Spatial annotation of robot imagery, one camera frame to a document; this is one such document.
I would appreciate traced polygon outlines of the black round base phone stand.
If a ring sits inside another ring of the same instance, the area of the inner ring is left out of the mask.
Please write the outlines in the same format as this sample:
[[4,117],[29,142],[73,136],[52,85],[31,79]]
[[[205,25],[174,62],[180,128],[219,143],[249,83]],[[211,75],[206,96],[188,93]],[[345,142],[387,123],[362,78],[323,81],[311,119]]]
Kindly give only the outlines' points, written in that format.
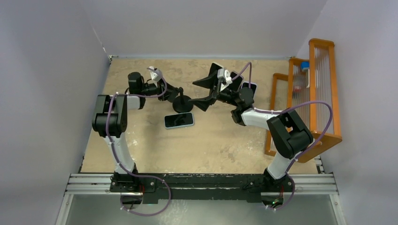
[[193,109],[193,104],[189,101],[191,98],[184,95],[182,87],[176,89],[176,97],[172,101],[173,110],[177,113],[188,113]]

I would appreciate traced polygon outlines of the white case phone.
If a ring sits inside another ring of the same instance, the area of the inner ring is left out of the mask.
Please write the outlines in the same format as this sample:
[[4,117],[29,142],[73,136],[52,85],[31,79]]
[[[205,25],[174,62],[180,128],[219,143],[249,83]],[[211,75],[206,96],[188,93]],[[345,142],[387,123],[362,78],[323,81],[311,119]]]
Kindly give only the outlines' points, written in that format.
[[211,66],[210,66],[209,75],[211,75],[211,74],[213,74],[213,73],[217,74],[217,73],[218,73],[218,70],[219,70],[219,69],[223,69],[223,68],[224,68],[224,67],[223,67],[222,65],[220,65],[220,64],[218,64],[218,63],[216,63],[216,62],[213,62],[213,63],[211,64]]

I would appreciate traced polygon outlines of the red black stamp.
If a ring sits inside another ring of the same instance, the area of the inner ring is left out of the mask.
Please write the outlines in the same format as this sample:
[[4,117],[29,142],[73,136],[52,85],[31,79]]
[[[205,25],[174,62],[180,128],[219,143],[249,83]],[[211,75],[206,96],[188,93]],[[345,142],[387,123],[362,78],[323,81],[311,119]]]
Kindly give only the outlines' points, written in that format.
[[296,99],[300,96],[301,93],[301,87],[299,85],[294,85],[293,86],[293,91],[292,91],[292,98]]

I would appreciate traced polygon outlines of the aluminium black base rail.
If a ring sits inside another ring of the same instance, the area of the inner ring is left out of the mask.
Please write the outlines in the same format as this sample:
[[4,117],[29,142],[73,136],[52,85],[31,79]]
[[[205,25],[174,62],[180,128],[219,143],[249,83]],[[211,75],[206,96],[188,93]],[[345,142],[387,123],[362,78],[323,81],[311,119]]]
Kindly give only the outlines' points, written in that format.
[[245,200],[264,202],[267,209],[277,210],[293,196],[325,195],[331,201],[337,224],[346,220],[340,206],[339,193],[333,174],[324,172],[322,161],[315,159],[317,174],[286,175],[271,180],[265,174],[211,173],[143,173],[136,176],[116,173],[71,174],[56,223],[67,222],[73,200],[78,195],[130,195],[143,198],[144,203],[171,200]]

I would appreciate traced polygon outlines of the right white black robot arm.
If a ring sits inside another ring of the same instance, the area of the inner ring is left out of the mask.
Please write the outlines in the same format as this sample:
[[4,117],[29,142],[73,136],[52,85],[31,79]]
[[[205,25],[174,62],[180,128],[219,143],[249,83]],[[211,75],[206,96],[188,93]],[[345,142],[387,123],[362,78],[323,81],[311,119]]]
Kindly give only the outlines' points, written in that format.
[[274,191],[281,186],[295,157],[313,142],[313,135],[295,110],[265,112],[255,109],[252,88],[233,89],[230,87],[233,83],[229,75],[213,72],[192,83],[208,89],[208,96],[191,99],[190,102],[203,111],[216,101],[233,105],[235,109],[231,111],[231,117],[236,124],[264,128],[270,132],[276,154],[264,171],[263,184],[266,189]]

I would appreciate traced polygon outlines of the purple case phone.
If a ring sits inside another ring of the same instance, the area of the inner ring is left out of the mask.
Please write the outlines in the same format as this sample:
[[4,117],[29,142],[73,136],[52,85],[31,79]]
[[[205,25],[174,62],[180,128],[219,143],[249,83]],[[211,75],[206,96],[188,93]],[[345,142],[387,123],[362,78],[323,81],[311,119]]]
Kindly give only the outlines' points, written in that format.
[[242,75],[238,75],[236,71],[232,71],[230,73],[231,78],[234,78],[232,84],[228,86],[229,89],[233,91],[238,91],[241,87],[241,84],[244,80],[244,77]]

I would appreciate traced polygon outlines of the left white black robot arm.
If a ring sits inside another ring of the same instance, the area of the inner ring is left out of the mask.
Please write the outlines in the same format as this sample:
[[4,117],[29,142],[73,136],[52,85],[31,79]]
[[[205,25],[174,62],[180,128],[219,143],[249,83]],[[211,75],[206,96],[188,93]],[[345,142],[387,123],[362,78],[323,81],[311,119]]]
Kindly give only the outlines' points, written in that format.
[[138,174],[132,158],[125,132],[128,126],[128,110],[141,110],[148,98],[172,102],[183,88],[168,84],[161,71],[151,68],[149,81],[139,72],[128,74],[128,88],[123,94],[98,95],[94,109],[92,128],[102,137],[111,151],[115,170],[111,178],[114,187],[136,191],[144,180],[153,180],[148,175]]

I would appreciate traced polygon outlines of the blue case phone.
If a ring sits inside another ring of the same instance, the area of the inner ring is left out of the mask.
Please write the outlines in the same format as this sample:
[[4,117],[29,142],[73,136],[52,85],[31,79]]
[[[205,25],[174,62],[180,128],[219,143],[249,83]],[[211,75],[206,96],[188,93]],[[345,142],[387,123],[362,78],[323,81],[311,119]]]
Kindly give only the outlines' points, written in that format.
[[195,120],[191,112],[172,114],[164,117],[164,126],[166,129],[189,127],[194,124]]

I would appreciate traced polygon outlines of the lilac case phone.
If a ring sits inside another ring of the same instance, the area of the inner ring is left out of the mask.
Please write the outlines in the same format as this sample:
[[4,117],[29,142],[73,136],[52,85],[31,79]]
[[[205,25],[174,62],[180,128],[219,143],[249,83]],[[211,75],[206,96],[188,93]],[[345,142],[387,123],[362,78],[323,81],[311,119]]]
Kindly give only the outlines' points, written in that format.
[[257,90],[257,84],[248,82],[248,81],[244,81],[241,85],[241,88],[250,88],[253,91],[253,94],[255,95],[256,90]]

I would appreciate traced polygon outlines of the orange wooden tiered rack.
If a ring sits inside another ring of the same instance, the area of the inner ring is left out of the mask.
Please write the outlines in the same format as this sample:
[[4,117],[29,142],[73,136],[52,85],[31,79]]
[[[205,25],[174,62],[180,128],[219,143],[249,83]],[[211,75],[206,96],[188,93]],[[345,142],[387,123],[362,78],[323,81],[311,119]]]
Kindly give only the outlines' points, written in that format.
[[[309,58],[289,59],[288,74],[273,74],[270,108],[283,110],[308,101],[324,101],[327,105],[313,103],[296,109],[314,138],[326,133],[308,153],[298,159],[305,163],[342,141],[338,87],[336,75],[335,44],[332,41],[309,40]],[[301,73],[300,64],[309,61],[310,74]],[[301,87],[300,96],[292,98],[293,86]]]

